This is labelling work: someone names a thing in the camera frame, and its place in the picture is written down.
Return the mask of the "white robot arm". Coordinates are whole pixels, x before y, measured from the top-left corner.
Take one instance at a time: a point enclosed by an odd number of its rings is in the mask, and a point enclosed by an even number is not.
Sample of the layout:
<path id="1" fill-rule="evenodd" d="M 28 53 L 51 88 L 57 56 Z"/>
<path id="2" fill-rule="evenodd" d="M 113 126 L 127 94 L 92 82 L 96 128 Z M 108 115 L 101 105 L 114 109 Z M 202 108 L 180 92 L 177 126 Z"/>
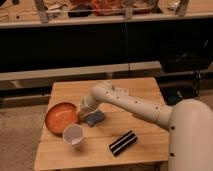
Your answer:
<path id="1" fill-rule="evenodd" d="M 101 103 L 120 107 L 169 132 L 168 171 L 213 171 L 213 111 L 205 103 L 186 99 L 168 106 L 122 94 L 110 82 L 102 82 L 82 99 L 80 117 Z"/>

